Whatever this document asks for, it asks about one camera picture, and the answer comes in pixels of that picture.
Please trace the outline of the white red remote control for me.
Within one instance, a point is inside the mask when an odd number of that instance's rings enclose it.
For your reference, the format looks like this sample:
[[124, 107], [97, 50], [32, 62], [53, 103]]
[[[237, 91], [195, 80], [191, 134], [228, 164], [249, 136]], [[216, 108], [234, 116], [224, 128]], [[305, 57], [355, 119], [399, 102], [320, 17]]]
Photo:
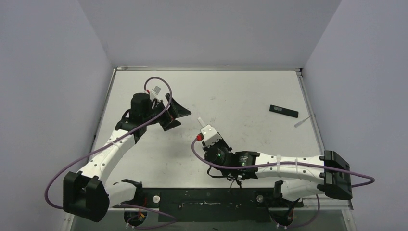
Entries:
[[199, 124], [201, 125], [201, 127], [205, 127], [205, 126], [206, 126], [206, 123], [202, 120], [201, 117], [198, 117], [198, 118], [197, 118], [197, 121], [199, 122]]

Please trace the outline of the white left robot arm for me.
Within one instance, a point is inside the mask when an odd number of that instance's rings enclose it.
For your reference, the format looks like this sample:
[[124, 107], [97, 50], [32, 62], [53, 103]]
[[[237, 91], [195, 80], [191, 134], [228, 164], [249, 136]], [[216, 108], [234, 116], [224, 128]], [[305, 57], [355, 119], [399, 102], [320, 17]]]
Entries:
[[116, 124], [103, 150], [78, 172], [68, 172], [63, 180], [63, 210], [67, 213], [99, 222], [109, 208], [128, 203], [138, 207], [144, 202], [142, 183], [124, 179], [110, 186], [106, 181], [113, 169], [140, 140], [147, 126], [158, 123], [168, 131], [181, 123], [180, 117], [190, 116], [191, 111], [165, 95], [166, 106], [153, 92], [136, 93]]

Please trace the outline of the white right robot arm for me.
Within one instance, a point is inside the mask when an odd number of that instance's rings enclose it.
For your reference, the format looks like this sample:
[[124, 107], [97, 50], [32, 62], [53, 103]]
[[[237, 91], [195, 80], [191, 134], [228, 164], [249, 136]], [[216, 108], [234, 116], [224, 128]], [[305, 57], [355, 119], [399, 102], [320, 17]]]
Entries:
[[350, 200], [353, 197], [350, 164], [337, 152], [325, 150], [323, 155], [283, 157], [255, 151], [232, 153], [224, 141], [203, 145], [204, 159], [234, 180], [280, 178], [274, 183], [273, 203], [285, 206], [315, 194]]

